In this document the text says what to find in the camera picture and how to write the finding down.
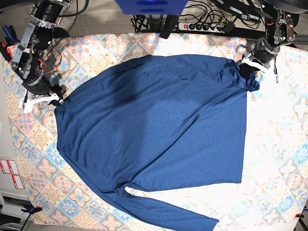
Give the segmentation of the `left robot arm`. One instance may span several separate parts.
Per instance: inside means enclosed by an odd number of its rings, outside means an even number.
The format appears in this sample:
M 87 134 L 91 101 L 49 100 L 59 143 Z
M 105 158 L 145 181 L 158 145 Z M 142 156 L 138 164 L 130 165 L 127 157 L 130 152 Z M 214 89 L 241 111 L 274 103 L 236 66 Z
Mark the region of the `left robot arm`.
M 244 74 L 266 73 L 271 61 L 277 74 L 276 60 L 281 46 L 308 43 L 307 35 L 297 35 L 294 31 L 299 15 L 308 11 L 306 0 L 264 0 L 262 8 L 259 14 L 265 18 L 265 36 L 250 44 L 238 62 Z

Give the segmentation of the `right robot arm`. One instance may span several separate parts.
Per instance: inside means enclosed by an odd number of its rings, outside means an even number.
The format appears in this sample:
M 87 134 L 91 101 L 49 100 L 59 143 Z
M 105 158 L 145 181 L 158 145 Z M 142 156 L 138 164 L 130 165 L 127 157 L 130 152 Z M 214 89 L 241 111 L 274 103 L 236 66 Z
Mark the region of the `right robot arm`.
M 69 0 L 41 0 L 35 4 L 30 13 L 33 19 L 27 25 L 15 54 L 7 57 L 26 89 L 20 102 L 24 113 L 32 112 L 34 105 L 41 102 L 55 106 L 63 103 L 65 86 L 59 83 L 56 66 L 46 70 L 44 53 L 52 46 L 62 9 L 68 9 L 70 5 Z

